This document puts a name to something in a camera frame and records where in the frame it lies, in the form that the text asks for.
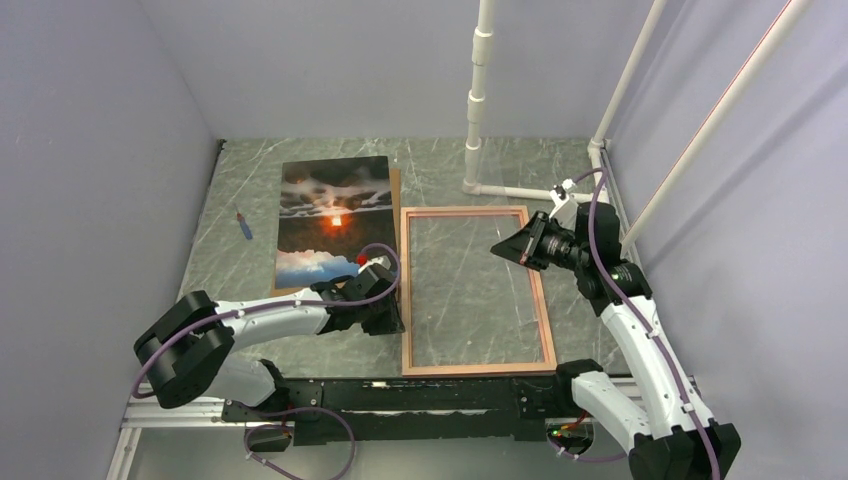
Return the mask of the wooden picture frame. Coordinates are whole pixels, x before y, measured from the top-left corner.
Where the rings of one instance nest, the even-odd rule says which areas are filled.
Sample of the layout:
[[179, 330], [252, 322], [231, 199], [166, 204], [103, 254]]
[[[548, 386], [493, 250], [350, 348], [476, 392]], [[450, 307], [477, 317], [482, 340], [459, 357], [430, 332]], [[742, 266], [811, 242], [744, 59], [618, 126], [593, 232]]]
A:
[[401, 372], [408, 378], [535, 375], [556, 352], [542, 279], [490, 252], [526, 207], [404, 207]]

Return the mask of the clear acrylic sheet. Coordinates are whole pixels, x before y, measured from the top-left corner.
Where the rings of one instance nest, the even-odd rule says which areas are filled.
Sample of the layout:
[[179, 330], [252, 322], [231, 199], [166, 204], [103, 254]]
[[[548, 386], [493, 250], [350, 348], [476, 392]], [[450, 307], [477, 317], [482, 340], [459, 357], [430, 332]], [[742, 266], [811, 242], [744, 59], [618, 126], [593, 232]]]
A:
[[522, 226], [512, 208], [546, 208], [540, 200], [507, 197], [509, 187], [543, 189], [580, 165], [565, 138], [484, 140], [478, 178], [493, 195], [461, 189], [465, 142], [459, 138], [408, 139], [402, 203], [446, 208], [444, 215], [413, 216], [409, 223], [410, 305], [417, 334], [489, 335], [537, 330], [533, 282], [527, 270], [491, 254], [493, 244]]

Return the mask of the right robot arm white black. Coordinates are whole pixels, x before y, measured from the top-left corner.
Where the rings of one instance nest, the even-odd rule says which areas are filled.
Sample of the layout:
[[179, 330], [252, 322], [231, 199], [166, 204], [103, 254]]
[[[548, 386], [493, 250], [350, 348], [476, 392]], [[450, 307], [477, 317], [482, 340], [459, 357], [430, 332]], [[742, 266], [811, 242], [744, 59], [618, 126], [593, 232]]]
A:
[[634, 479], [723, 479], [741, 448], [731, 423], [720, 423], [688, 379], [668, 343], [653, 291], [625, 259], [620, 219], [604, 202], [578, 205], [573, 228], [537, 211], [491, 253], [531, 269], [571, 271], [579, 293], [612, 334], [635, 381], [636, 404], [592, 360], [556, 368], [557, 411], [585, 411], [618, 442]]

